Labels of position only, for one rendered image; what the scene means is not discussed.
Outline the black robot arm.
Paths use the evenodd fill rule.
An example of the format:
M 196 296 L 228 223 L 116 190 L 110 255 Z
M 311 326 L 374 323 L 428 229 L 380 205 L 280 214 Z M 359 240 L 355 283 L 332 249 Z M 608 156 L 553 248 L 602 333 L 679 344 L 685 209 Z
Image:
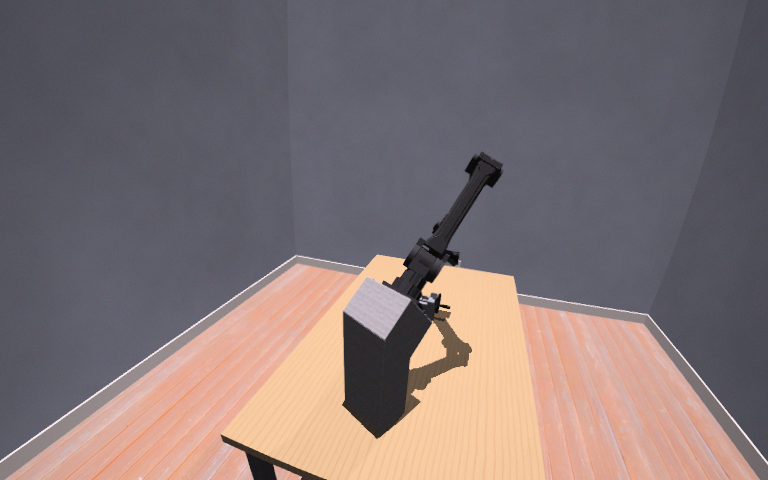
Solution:
M 429 239 L 425 240 L 424 238 L 420 237 L 403 263 L 403 265 L 407 267 L 403 273 L 404 275 L 402 274 L 403 276 L 401 275 L 401 277 L 396 277 L 392 284 L 389 284 L 386 281 L 381 283 L 390 289 L 404 295 L 405 297 L 410 298 L 421 310 L 423 310 L 421 303 L 417 301 L 419 301 L 421 298 L 420 296 L 423 295 L 421 291 L 426 283 L 430 282 L 432 284 L 434 282 L 447 260 L 447 262 L 449 262 L 453 267 L 458 264 L 460 252 L 447 250 L 452 236 L 456 232 L 457 228 L 463 221 L 464 217 L 470 210 L 471 206 L 477 199 L 484 186 L 488 185 L 493 188 L 495 183 L 504 172 L 504 170 L 501 169 L 503 163 L 500 163 L 495 159 L 489 160 L 489 158 L 491 157 L 485 154 L 483 151 L 479 156 L 476 153 L 474 154 L 467 168 L 465 169 L 465 172 L 470 174 L 470 177 L 472 173 L 473 175 L 471 178 L 469 178 L 470 180 L 464 187 L 463 191 L 457 198 L 449 213 L 442 219 L 441 222 L 437 221 L 433 227 L 433 235 Z M 493 175 L 496 176 L 493 177 Z M 434 254 L 423 248 L 422 245 L 425 245 L 430 250 L 433 250 Z

